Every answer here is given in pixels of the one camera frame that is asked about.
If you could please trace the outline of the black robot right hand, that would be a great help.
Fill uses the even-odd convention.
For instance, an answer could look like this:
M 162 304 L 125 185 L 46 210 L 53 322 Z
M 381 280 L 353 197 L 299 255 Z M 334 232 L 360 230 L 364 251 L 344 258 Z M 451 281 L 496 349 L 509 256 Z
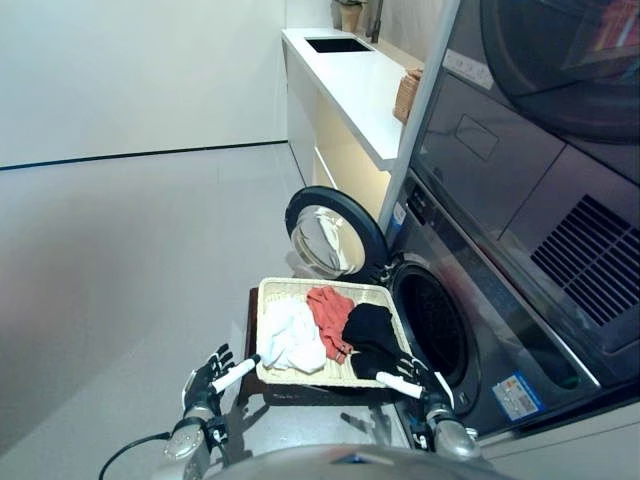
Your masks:
M 444 376 L 410 355 L 373 369 L 374 379 L 416 400 L 455 406 L 453 390 Z

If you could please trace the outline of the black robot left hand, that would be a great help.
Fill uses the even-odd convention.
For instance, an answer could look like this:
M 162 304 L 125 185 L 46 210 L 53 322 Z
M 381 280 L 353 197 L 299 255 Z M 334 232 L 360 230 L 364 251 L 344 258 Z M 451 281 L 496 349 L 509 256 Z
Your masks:
M 183 412 L 196 407 L 214 411 L 224 391 L 254 370 L 262 360 L 253 354 L 236 364 L 227 343 L 222 344 L 199 368 L 194 369 L 182 390 Z

